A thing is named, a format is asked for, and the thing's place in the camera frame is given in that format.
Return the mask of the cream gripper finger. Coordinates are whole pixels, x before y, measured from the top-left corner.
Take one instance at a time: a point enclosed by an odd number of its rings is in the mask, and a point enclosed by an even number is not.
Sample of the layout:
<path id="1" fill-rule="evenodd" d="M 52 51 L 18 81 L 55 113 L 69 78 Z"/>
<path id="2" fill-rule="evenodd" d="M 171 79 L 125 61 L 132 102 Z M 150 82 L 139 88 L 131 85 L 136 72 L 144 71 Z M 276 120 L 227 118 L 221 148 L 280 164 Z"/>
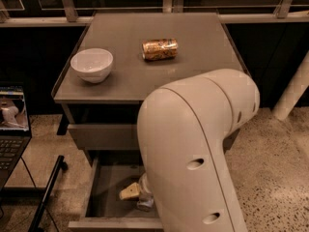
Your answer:
<path id="1" fill-rule="evenodd" d="M 129 200 L 132 198 L 137 198 L 140 194 L 140 185 L 136 182 L 127 186 L 123 190 L 120 191 L 119 197 L 121 200 Z"/>

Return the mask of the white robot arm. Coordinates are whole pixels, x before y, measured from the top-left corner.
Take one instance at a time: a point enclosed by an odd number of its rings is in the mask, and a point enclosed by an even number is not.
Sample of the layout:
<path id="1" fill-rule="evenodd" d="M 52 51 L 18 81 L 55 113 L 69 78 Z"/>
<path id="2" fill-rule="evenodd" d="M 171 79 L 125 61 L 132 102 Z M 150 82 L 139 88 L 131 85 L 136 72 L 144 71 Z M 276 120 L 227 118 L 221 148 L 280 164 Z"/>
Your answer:
<path id="1" fill-rule="evenodd" d="M 260 93 L 242 71 L 222 69 L 166 84 L 148 95 L 137 120 L 145 172 L 124 188 L 164 232 L 247 232 L 223 142 L 252 119 Z"/>

